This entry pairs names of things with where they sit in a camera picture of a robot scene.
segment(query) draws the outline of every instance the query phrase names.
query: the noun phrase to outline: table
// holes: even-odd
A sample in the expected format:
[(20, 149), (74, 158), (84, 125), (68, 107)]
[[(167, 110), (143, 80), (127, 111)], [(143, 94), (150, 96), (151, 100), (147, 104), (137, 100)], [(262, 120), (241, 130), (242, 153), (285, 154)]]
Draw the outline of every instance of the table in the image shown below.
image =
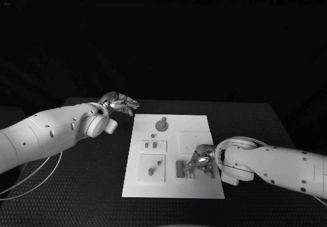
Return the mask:
[[(64, 106), (97, 102), (69, 98)], [(264, 103), (138, 100), (141, 114), (206, 115), (213, 142), (245, 136), (268, 145), (295, 148), (274, 109)], [(326, 226), (327, 207), (313, 196), (270, 185), (258, 176), (238, 186), (223, 184), (225, 200), (123, 198), (123, 185), (134, 117), (115, 112), (113, 135), (82, 139), (64, 152), (62, 162), (45, 184), (26, 196), (6, 201), (0, 226)], [(45, 179), (59, 155), (10, 197)], [(43, 160), (30, 162), (22, 180)]]

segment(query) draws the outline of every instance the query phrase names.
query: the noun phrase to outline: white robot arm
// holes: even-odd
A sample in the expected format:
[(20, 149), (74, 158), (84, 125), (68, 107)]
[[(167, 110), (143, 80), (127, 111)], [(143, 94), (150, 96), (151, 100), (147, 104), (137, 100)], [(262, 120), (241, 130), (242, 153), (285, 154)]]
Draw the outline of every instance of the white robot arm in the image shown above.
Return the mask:
[(254, 174), (270, 183), (300, 193), (327, 199), (327, 156), (281, 148), (258, 147), (259, 141), (232, 137), (215, 145), (199, 145), (185, 168), (195, 166), (210, 174), (210, 160), (222, 170), (222, 181), (238, 185), (251, 181)]
[(0, 130), (0, 174), (20, 164), (46, 158), (69, 149), (87, 137), (102, 131), (113, 134), (114, 111), (133, 115), (140, 107), (128, 96), (110, 92), (97, 103), (65, 106), (36, 113)]

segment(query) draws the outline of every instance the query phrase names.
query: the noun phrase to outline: dark tabletop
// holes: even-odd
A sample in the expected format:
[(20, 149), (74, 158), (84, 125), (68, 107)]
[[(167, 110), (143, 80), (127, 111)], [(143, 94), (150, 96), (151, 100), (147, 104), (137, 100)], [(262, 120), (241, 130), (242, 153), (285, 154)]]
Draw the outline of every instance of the dark tabletop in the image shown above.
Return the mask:
[[(64, 106), (95, 102), (98, 98), (69, 98)], [(213, 142), (245, 136), (268, 145), (295, 148), (274, 109), (268, 104), (169, 100), (138, 100), (136, 114), (206, 115)], [(268, 184), (258, 176), (222, 182), (225, 200), (123, 198), (125, 166), (134, 117), (115, 112), (113, 135), (82, 139), (64, 152), (58, 170), (45, 184), (26, 196), (6, 201), (0, 226), (327, 226), (327, 207), (313, 196)], [(59, 155), (10, 192), (10, 197), (32, 189), (51, 173)], [(30, 162), (19, 181), (43, 160)]]

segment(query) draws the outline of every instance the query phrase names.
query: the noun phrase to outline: dark curtain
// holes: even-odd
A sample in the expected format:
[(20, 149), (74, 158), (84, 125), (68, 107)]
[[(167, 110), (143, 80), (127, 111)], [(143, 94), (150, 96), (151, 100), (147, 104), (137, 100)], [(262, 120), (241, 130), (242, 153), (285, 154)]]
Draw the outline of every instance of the dark curtain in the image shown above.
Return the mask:
[(326, 101), (316, 103), (327, 90), (326, 6), (150, 4), (2, 0), (0, 105), (29, 116), (110, 91), (136, 99), (264, 102), (297, 146), (313, 148), (297, 138), (303, 130), (326, 131)]

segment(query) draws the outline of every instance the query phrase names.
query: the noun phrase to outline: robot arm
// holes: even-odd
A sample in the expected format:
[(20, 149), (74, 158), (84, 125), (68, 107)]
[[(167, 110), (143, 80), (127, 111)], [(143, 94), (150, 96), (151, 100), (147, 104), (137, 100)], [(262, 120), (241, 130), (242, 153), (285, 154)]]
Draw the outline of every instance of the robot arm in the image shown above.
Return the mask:
[(98, 103), (65, 106), (36, 113), (0, 130), (0, 173), (20, 164), (46, 158), (69, 149), (87, 137), (102, 131), (113, 134), (117, 122), (114, 111), (133, 115), (140, 107), (128, 96), (111, 92)]
[(196, 147), (202, 156), (215, 159), (222, 181), (238, 185), (239, 180), (251, 181), (258, 174), (270, 184), (327, 199), (327, 156), (275, 146), (257, 147), (255, 142), (232, 137), (218, 146)]

